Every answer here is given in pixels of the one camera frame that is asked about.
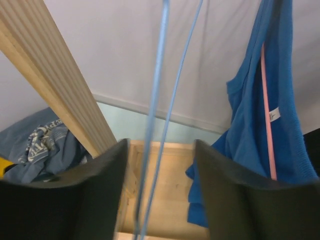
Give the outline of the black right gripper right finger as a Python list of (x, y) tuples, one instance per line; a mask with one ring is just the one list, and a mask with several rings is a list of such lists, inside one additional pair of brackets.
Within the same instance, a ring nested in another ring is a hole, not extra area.
[(317, 240), (320, 183), (288, 184), (261, 176), (195, 141), (212, 240)]

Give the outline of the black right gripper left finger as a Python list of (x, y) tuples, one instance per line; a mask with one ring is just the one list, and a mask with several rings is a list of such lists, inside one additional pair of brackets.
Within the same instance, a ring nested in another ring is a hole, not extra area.
[(123, 139), (48, 182), (0, 182), (3, 240), (111, 240), (128, 162)]

